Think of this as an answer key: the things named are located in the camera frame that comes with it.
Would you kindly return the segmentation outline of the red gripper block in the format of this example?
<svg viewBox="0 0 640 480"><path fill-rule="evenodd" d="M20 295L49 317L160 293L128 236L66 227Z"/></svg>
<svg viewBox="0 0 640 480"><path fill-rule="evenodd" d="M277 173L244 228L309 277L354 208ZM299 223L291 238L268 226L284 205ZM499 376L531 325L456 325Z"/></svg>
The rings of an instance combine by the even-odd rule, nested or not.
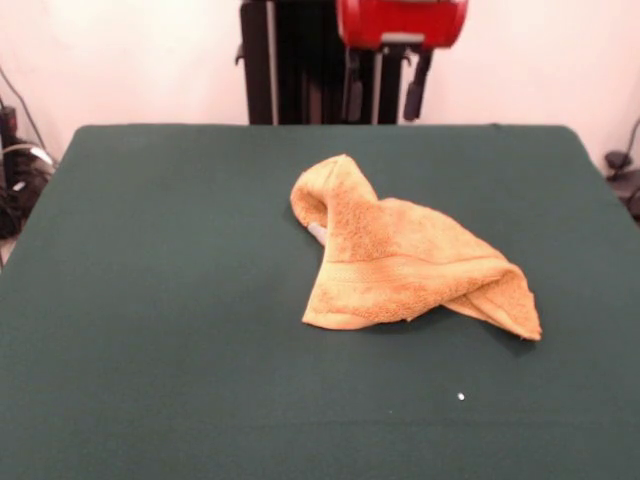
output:
<svg viewBox="0 0 640 480"><path fill-rule="evenodd" d="M338 31L343 42L357 49L379 49L385 45L449 48L457 41L466 20L466 1L377 1L336 2ZM421 116L424 91L433 59L432 50L418 56L413 80L407 88L403 118ZM345 59L345 120L357 122L362 110L363 86L360 54L348 49Z"/></svg>

